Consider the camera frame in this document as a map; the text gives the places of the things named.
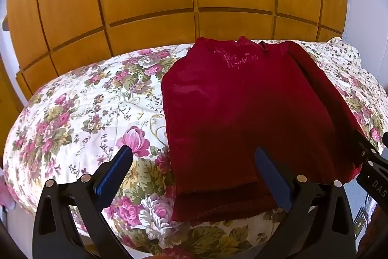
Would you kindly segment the dark red knit sweater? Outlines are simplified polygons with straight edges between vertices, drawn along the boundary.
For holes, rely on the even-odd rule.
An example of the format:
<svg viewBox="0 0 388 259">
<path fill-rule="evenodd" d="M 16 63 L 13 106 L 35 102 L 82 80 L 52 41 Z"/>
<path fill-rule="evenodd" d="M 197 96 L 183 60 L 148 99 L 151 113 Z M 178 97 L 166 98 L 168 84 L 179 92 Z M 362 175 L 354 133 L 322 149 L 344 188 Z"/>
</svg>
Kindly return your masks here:
<svg viewBox="0 0 388 259">
<path fill-rule="evenodd" d="M 243 219 L 276 208 L 255 165 L 257 149 L 319 184 L 346 183 L 360 171 L 353 141 L 360 126 L 296 42 L 199 38 L 161 89 L 175 221 Z"/>
</svg>

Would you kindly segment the floral bedspread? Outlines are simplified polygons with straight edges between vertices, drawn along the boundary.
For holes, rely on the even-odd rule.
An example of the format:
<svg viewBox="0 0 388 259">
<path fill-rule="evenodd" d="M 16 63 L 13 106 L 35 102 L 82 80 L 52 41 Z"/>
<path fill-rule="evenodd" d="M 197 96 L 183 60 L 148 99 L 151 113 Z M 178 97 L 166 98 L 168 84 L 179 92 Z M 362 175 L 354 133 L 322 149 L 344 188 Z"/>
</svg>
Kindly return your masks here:
<svg viewBox="0 0 388 259">
<path fill-rule="evenodd" d="M 299 44 L 344 98 L 359 132 L 378 152 L 383 150 L 387 93 L 362 68 L 352 45 L 338 37 L 328 42 L 250 41 Z M 161 83 L 194 44 L 126 53 L 68 72 L 39 88 L 5 143 L 3 171 L 10 195 L 35 216 L 46 181 L 68 184 L 83 174 L 92 175 L 127 145 L 132 165 L 102 215 L 128 252 L 170 258 L 257 256 L 287 213 L 276 202 L 276 208 L 243 219 L 172 218 L 176 186 Z M 357 133 L 353 141 L 361 170 Z M 78 208 L 71 206 L 70 212 L 80 238 L 90 238 Z"/>
</svg>

